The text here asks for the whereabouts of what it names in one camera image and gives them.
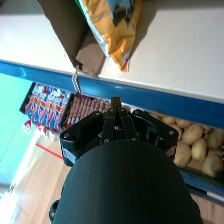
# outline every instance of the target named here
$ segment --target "yellow chip bag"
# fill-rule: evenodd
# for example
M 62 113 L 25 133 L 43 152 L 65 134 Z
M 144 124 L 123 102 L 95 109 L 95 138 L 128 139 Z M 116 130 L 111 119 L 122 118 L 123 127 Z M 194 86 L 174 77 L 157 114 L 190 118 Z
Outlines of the yellow chip bag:
M 127 71 L 142 0 L 76 0 L 108 58 Z

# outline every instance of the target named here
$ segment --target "wooden floor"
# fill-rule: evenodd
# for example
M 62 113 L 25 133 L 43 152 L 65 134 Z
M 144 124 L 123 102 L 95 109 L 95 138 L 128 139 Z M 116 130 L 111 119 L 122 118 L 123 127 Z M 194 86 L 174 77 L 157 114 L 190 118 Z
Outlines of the wooden floor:
M 51 204 L 60 198 L 64 180 L 70 170 L 63 160 L 37 147 L 35 143 L 61 155 L 58 140 L 33 138 L 14 180 L 10 195 L 0 203 L 0 223 L 49 224 Z M 198 203 L 206 224 L 223 224 L 224 207 L 192 196 Z

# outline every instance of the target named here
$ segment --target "potato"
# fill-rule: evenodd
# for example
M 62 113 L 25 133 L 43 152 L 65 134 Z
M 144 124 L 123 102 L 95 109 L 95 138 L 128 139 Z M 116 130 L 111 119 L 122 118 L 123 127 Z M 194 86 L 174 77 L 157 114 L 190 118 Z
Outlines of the potato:
M 157 120 L 160 120 L 159 116 L 155 113 L 150 113 L 150 115 L 154 118 L 156 118 Z
M 214 129 L 207 138 L 208 148 L 211 150 L 220 150 L 224 143 L 224 131 Z
M 204 139 L 207 140 L 208 138 L 208 134 L 205 134 Z
M 174 163 L 177 166 L 185 167 L 191 160 L 190 147 L 182 141 L 177 142 Z
M 176 119 L 176 123 L 179 127 L 184 128 L 184 129 L 188 128 L 191 124 L 190 121 L 185 121 L 185 120 L 178 119 L 178 118 Z
M 178 125 L 176 125 L 176 124 L 170 124 L 169 126 L 174 128 L 174 129 L 176 129 L 178 131 L 178 133 L 179 133 L 178 141 L 181 140 L 181 138 L 182 138 L 182 129 Z
M 207 125 L 202 125 L 202 127 L 204 129 L 204 134 L 208 134 L 212 130 L 212 128 Z
M 203 128 L 199 124 L 191 124 L 183 133 L 182 141 L 188 145 L 193 145 L 203 134 Z
M 191 148 L 191 156 L 193 159 L 202 162 L 206 157 L 207 143 L 205 139 L 200 138 L 197 140 Z
M 218 155 L 209 155 L 202 164 L 202 173 L 218 178 L 223 172 L 223 162 Z
M 170 116 L 164 116 L 162 117 L 162 122 L 168 125 L 174 124 L 176 122 L 176 118 Z
M 157 117 L 159 117 L 159 118 L 162 118 L 163 116 L 165 116 L 165 115 L 163 115 L 163 114 L 159 114 L 159 113 L 153 113 L 153 114 L 155 114 Z

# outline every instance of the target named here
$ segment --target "blue shelf edge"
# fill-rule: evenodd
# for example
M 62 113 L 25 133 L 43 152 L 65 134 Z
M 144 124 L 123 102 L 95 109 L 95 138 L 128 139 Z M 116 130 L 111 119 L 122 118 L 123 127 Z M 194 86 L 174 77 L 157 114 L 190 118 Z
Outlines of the blue shelf edge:
M 161 114 L 224 129 L 224 104 L 159 91 L 78 77 L 81 93 L 110 99 Z
M 0 61 L 0 73 L 76 93 L 71 75 Z

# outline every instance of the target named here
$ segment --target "white shelf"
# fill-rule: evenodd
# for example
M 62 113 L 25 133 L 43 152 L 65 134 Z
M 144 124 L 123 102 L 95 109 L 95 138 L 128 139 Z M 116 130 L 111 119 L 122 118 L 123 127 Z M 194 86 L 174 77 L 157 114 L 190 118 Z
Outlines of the white shelf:
M 223 3 L 168 2 L 143 2 L 129 72 L 120 72 L 106 60 L 100 78 L 224 103 Z M 10 13 L 13 8 L 18 13 Z M 6 0 L 0 9 L 0 60 L 74 73 L 35 1 Z
M 0 8 L 0 60 L 74 74 L 75 69 L 36 0 Z
M 224 103 L 224 7 L 143 3 L 129 72 L 106 60 L 100 77 Z

